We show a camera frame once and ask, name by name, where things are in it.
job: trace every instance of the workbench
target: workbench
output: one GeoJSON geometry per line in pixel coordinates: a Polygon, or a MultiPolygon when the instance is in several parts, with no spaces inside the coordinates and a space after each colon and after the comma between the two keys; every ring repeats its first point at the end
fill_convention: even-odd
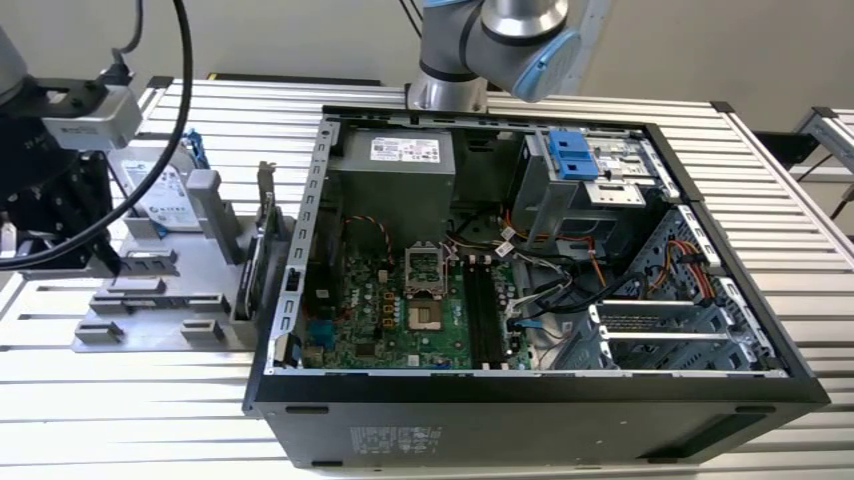
{"type": "MultiPolygon", "coordinates": [[[[140,133],[162,141],[180,81],[142,96],[140,133]]],[[[295,215],[324,104],[402,108],[400,88],[198,81],[190,126],[204,136],[220,194],[258,208],[255,173],[276,164],[276,198],[295,215]]],[[[318,475],[403,478],[587,477],[729,480],[854,477],[854,247],[729,106],[491,94],[490,111],[657,123],[767,302],[821,377],[833,405],[701,466],[295,470],[263,420],[240,411],[251,352],[75,354],[68,346],[99,280],[25,282],[0,305],[0,471],[4,478],[318,475]]],[[[123,229],[114,226],[114,236],[123,229]]]]}

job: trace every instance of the expansion slot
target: expansion slot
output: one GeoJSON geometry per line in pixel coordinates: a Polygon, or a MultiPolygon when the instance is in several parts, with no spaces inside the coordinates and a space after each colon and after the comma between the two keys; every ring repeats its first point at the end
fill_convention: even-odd
{"type": "Polygon", "coordinates": [[[491,368],[500,368],[504,355],[491,267],[476,263],[464,265],[463,286],[472,366],[479,368],[486,363],[491,368]]]}

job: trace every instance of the gray robot arm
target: gray robot arm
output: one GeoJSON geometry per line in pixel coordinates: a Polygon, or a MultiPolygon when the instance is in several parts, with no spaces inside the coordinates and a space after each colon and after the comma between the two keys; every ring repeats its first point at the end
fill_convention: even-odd
{"type": "Polygon", "coordinates": [[[424,0],[418,110],[486,111],[492,82],[526,102],[555,92],[581,47],[569,0],[424,0]]]}

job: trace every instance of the label sticker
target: label sticker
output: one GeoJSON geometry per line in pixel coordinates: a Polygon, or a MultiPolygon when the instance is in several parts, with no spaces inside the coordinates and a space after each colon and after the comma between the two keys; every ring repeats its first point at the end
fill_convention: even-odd
{"type": "Polygon", "coordinates": [[[498,254],[499,257],[503,258],[504,255],[507,255],[512,251],[512,249],[514,249],[512,243],[504,242],[495,249],[495,253],[498,254]]]}
{"type": "Polygon", "coordinates": [[[350,427],[354,452],[360,455],[436,453],[442,427],[350,427]]]}
{"type": "Polygon", "coordinates": [[[504,228],[504,230],[502,230],[502,238],[507,241],[510,241],[512,239],[512,237],[515,237],[516,235],[516,231],[512,229],[512,227],[507,227],[504,228]]]}
{"type": "Polygon", "coordinates": [[[376,137],[371,141],[371,160],[439,163],[439,140],[376,137]]]}
{"type": "MultiPolygon", "coordinates": [[[[122,163],[132,187],[143,182],[154,163],[127,160],[122,163]]],[[[196,228],[199,221],[184,189],[184,183],[174,165],[167,165],[160,178],[139,202],[148,218],[168,228],[196,228]]]]}
{"type": "Polygon", "coordinates": [[[619,170],[622,168],[622,163],[619,160],[599,160],[599,167],[602,170],[619,170]]]}

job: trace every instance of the wire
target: wire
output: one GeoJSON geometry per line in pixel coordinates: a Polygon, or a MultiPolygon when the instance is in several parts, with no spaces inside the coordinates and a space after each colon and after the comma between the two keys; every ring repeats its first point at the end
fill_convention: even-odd
{"type": "Polygon", "coordinates": [[[412,10],[415,10],[415,15],[418,15],[418,19],[423,22],[424,16],[422,15],[422,12],[418,9],[418,6],[415,5],[415,0],[410,0],[410,3],[412,4],[412,10]]]}
{"type": "MultiPolygon", "coordinates": [[[[667,241],[667,244],[665,246],[665,249],[666,249],[665,266],[658,274],[658,278],[655,279],[653,286],[650,287],[650,292],[655,291],[665,284],[665,281],[667,280],[667,276],[670,275],[670,266],[673,263],[673,255],[670,254],[670,252],[673,248],[677,248],[677,250],[679,250],[679,253],[682,255],[687,255],[690,252],[694,252],[694,254],[701,253],[697,246],[690,242],[682,241],[682,240],[667,241]]],[[[687,266],[689,273],[694,277],[694,282],[697,283],[697,288],[699,289],[702,297],[703,298],[714,297],[715,296],[714,288],[711,286],[711,282],[709,281],[706,274],[702,272],[702,270],[697,265],[689,263],[686,264],[686,266],[687,266]]]]}
{"type": "Polygon", "coordinates": [[[406,8],[406,3],[403,3],[403,0],[398,0],[398,3],[400,4],[400,8],[403,8],[403,13],[406,13],[406,17],[410,19],[410,25],[412,25],[412,30],[415,30],[415,35],[418,35],[418,38],[422,38],[422,31],[418,29],[418,24],[415,23],[415,19],[412,18],[410,9],[406,8]]]}
{"type": "Polygon", "coordinates": [[[599,277],[599,284],[605,288],[605,275],[602,275],[602,269],[599,268],[599,262],[597,262],[597,251],[590,249],[590,263],[593,263],[593,269],[597,271],[597,277],[599,277]]]}
{"type": "Polygon", "coordinates": [[[379,231],[382,232],[383,238],[386,240],[386,256],[387,256],[387,259],[388,259],[388,265],[394,265],[395,264],[395,260],[394,260],[394,257],[391,255],[391,237],[388,235],[388,230],[386,229],[386,226],[374,217],[368,217],[366,215],[356,215],[354,217],[348,217],[344,220],[344,225],[347,225],[354,220],[371,222],[374,225],[376,225],[376,228],[379,228],[379,231]]]}
{"type": "Polygon", "coordinates": [[[563,335],[558,335],[551,330],[549,330],[543,326],[543,322],[541,322],[539,320],[520,319],[520,320],[515,320],[514,322],[511,322],[511,324],[515,325],[516,327],[530,328],[530,329],[534,329],[534,330],[542,330],[543,333],[546,335],[549,335],[551,338],[554,338],[557,340],[563,340],[563,335]]]}
{"type": "MultiPolygon", "coordinates": [[[[504,223],[507,224],[507,226],[510,228],[512,228],[512,230],[516,232],[516,235],[519,237],[522,237],[523,240],[529,239],[529,235],[527,232],[520,232],[516,230],[516,228],[512,226],[512,222],[510,220],[510,209],[504,209],[504,216],[503,216],[503,220],[504,223]]],[[[590,262],[593,263],[593,269],[597,272],[597,277],[599,278],[599,284],[602,285],[602,288],[605,288],[606,286],[606,281],[605,281],[605,275],[602,275],[602,269],[599,268],[599,262],[597,261],[597,242],[593,239],[593,237],[567,237],[565,235],[558,235],[558,240],[566,240],[570,242],[587,242],[587,251],[590,253],[590,262]]]]}
{"type": "Polygon", "coordinates": [[[847,200],[842,200],[839,202],[839,205],[837,205],[837,208],[833,210],[833,213],[830,214],[830,219],[835,220],[837,217],[839,216],[839,214],[842,213],[842,210],[845,210],[845,206],[849,204],[847,200]]]}
{"type": "Polygon", "coordinates": [[[561,337],[561,341],[559,341],[559,342],[557,342],[551,347],[549,347],[549,348],[546,349],[546,351],[541,354],[541,356],[537,358],[537,364],[538,364],[538,366],[541,367],[541,370],[554,370],[553,368],[549,368],[549,369],[542,368],[542,366],[543,366],[543,360],[546,359],[546,357],[549,356],[549,354],[551,353],[551,351],[553,351],[555,348],[558,348],[559,346],[562,346],[570,338],[573,338],[573,332],[567,332],[567,333],[563,335],[563,337],[561,337]]]}
{"type": "Polygon", "coordinates": [[[610,297],[614,294],[614,292],[617,292],[617,290],[619,290],[621,287],[633,280],[641,282],[641,292],[642,294],[646,293],[647,287],[649,287],[646,274],[643,272],[626,273],[614,281],[611,285],[609,285],[606,288],[599,290],[594,295],[587,297],[581,302],[574,303],[571,305],[553,305],[550,307],[546,307],[534,315],[529,316],[529,319],[538,318],[547,313],[566,314],[566,313],[582,312],[587,309],[590,305],[597,303],[599,300],[603,300],[607,297],[610,297]]]}
{"type": "Polygon", "coordinates": [[[170,164],[170,161],[172,160],[172,154],[175,153],[175,149],[178,148],[178,145],[182,141],[184,127],[187,126],[187,116],[190,115],[194,67],[192,38],[190,32],[190,20],[187,19],[187,9],[184,8],[183,0],[172,0],[172,3],[175,4],[175,14],[178,16],[178,26],[182,37],[182,74],[184,76],[184,83],[182,88],[182,101],[178,108],[178,120],[175,121],[175,127],[172,129],[172,134],[170,135],[170,140],[167,142],[166,148],[160,153],[160,158],[158,159],[151,172],[148,172],[148,175],[136,187],[136,190],[134,190],[122,204],[107,215],[104,215],[104,218],[89,225],[85,230],[83,230],[73,237],[60,243],[56,247],[52,247],[39,253],[33,253],[32,255],[27,255],[25,257],[0,260],[0,270],[17,270],[49,262],[51,260],[71,252],[75,248],[83,246],[99,235],[102,235],[104,229],[110,226],[110,224],[119,220],[122,218],[122,215],[124,215],[126,212],[131,210],[131,208],[134,208],[134,205],[136,205],[136,203],[142,200],[143,196],[148,192],[148,189],[160,178],[160,174],[170,164]]]}
{"type": "MultiPolygon", "coordinates": [[[[699,248],[697,248],[697,245],[694,245],[691,242],[686,242],[685,240],[677,240],[677,242],[679,244],[682,244],[685,246],[685,248],[689,249],[689,251],[694,252],[694,255],[699,255],[701,251],[699,248]]],[[[689,269],[693,270],[693,274],[694,274],[694,280],[697,281],[697,286],[701,289],[706,290],[706,298],[714,298],[715,297],[715,289],[711,286],[711,280],[709,279],[709,275],[706,275],[706,273],[702,271],[699,265],[697,264],[689,264],[689,269]]]]}
{"type": "Polygon", "coordinates": [[[803,179],[806,178],[806,176],[807,176],[810,173],[813,173],[813,170],[815,170],[818,167],[821,167],[821,166],[822,166],[822,164],[823,164],[827,160],[830,160],[830,157],[833,157],[833,153],[831,153],[831,154],[829,154],[825,158],[822,158],[818,162],[815,162],[815,165],[813,165],[813,166],[810,167],[810,169],[809,169],[806,172],[803,172],[803,175],[801,175],[801,176],[798,177],[798,180],[797,180],[797,181],[798,181],[798,182],[801,182],[801,180],[803,180],[803,179]]]}
{"type": "Polygon", "coordinates": [[[143,40],[143,23],[146,19],[146,9],[143,6],[143,0],[136,0],[136,22],[134,24],[134,36],[131,37],[131,41],[122,48],[112,49],[112,58],[114,62],[119,65],[124,65],[124,55],[134,52],[139,47],[140,41],[143,40]]]}

